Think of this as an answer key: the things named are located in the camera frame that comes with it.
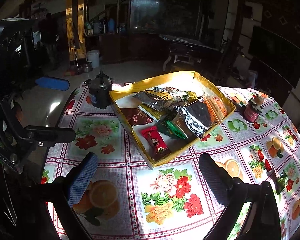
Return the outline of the small green snack packet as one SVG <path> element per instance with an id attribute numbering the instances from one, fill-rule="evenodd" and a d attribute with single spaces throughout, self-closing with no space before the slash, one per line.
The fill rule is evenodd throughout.
<path id="1" fill-rule="evenodd" d="M 287 173 L 283 170 L 275 181 L 276 194 L 280 195 L 286 188 Z"/>

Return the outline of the white plastic bucket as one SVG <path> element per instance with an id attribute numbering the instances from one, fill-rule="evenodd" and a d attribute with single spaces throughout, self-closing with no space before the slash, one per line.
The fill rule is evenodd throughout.
<path id="1" fill-rule="evenodd" d="M 87 52 L 87 61 L 91 63 L 93 68 L 100 66 L 100 52 L 99 50 L 91 50 Z"/>

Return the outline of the red candy packet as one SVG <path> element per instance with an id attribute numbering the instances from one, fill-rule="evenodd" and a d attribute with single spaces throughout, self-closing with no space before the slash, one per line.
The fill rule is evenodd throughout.
<path id="1" fill-rule="evenodd" d="M 151 158 L 158 161 L 171 153 L 156 126 L 147 127 L 141 131 L 141 135 L 147 140 L 151 147 Z"/>

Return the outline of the orange cracker pack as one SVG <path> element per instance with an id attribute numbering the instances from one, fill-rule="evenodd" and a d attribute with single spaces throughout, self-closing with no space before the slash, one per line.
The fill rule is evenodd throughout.
<path id="1" fill-rule="evenodd" d="M 216 96 L 205 96 L 204 95 L 203 98 L 208 103 L 210 108 L 212 109 L 217 122 L 220 124 L 226 118 L 226 116 L 228 114 L 223 101 L 219 97 L 216 97 Z"/>

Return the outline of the yellow cracker pack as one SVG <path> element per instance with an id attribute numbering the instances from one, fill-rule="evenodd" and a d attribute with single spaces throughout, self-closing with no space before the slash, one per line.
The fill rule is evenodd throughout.
<path id="1" fill-rule="evenodd" d="M 165 111 L 157 111 L 144 104 L 138 105 L 138 109 L 149 115 L 156 122 L 163 120 L 167 116 Z"/>

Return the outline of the large silver foil packet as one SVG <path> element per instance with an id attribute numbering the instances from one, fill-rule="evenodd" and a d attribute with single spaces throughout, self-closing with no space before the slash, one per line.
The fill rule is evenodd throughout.
<path id="1" fill-rule="evenodd" d="M 183 118 L 187 128 L 200 139 L 217 123 L 212 108 L 204 98 L 186 106 L 177 105 L 175 110 Z"/>

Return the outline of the green biscuit packet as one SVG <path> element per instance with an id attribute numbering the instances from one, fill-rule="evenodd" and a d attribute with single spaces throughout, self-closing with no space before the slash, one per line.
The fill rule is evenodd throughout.
<path id="1" fill-rule="evenodd" d="M 185 135 L 183 135 L 179 129 L 174 125 L 174 123 L 170 120 L 163 120 L 156 124 L 158 132 L 172 138 L 172 139 L 187 139 Z"/>

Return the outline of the green-ended cracker pack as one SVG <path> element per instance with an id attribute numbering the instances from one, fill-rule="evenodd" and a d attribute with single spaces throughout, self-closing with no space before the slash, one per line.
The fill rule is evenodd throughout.
<path id="1" fill-rule="evenodd" d="M 196 136 L 188 129 L 183 117 L 181 117 L 179 114 L 177 114 L 173 120 L 170 121 L 172 121 L 177 129 L 179 129 L 179 131 L 187 137 L 185 140 L 192 141 L 196 138 Z"/>

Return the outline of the white red small packet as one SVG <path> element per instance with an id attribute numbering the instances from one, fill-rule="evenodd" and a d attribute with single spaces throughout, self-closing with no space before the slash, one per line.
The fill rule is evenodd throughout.
<path id="1" fill-rule="evenodd" d="M 165 90 L 170 94 L 170 96 L 178 97 L 178 96 L 186 96 L 187 93 L 185 91 L 173 88 L 173 87 L 166 87 Z"/>

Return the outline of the floral fruit print tablecloth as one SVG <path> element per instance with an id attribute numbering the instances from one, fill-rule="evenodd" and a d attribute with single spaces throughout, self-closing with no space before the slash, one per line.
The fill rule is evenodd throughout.
<path id="1" fill-rule="evenodd" d="M 235 112 L 153 170 L 113 110 L 92 106 L 84 84 L 70 95 L 59 124 L 73 129 L 76 139 L 49 149 L 41 182 L 66 176 L 89 152 L 98 156 L 98 169 L 74 206 L 93 239 L 202 239 L 224 208 L 199 170 L 203 153 L 245 183 L 270 182 L 282 239 L 290 239 L 300 226 L 300 134 L 269 96 L 254 123 Z M 275 181 L 283 170 L 286 188 L 277 195 Z"/>

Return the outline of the small silver foil packet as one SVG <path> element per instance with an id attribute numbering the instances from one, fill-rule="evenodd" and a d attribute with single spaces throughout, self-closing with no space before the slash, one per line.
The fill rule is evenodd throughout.
<path id="1" fill-rule="evenodd" d="M 133 98 L 156 111 L 167 110 L 181 102 L 181 98 L 171 95 L 166 89 L 155 87 L 136 93 Z"/>

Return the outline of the dark red snack packet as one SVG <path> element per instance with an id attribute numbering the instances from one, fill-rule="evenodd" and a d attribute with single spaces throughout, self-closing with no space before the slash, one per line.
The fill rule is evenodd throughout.
<path id="1" fill-rule="evenodd" d="M 131 126 L 146 125 L 153 122 L 153 119 L 139 108 L 120 108 L 120 111 Z"/>

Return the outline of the dark red lidded jar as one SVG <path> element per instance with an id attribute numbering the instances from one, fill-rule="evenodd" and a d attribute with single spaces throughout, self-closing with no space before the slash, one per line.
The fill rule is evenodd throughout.
<path id="1" fill-rule="evenodd" d="M 246 104 L 243 111 L 243 118 L 250 123 L 254 123 L 263 111 L 264 98 L 260 95 L 255 95 Z"/>

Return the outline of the black electric motor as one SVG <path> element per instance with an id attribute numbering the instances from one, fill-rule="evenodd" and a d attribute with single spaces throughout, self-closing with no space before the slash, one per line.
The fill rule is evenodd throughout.
<path id="1" fill-rule="evenodd" d="M 84 81 L 88 86 L 91 104 L 99 109 L 106 109 L 111 104 L 109 92 L 112 91 L 112 79 L 101 70 L 94 79 Z"/>

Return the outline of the yellow green pea packet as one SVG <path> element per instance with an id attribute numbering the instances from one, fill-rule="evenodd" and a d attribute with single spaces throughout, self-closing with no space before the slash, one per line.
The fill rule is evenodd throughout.
<path id="1" fill-rule="evenodd" d="M 185 104 L 190 104 L 198 100 L 198 96 L 195 92 L 184 90 L 185 95 L 182 96 L 182 100 Z"/>

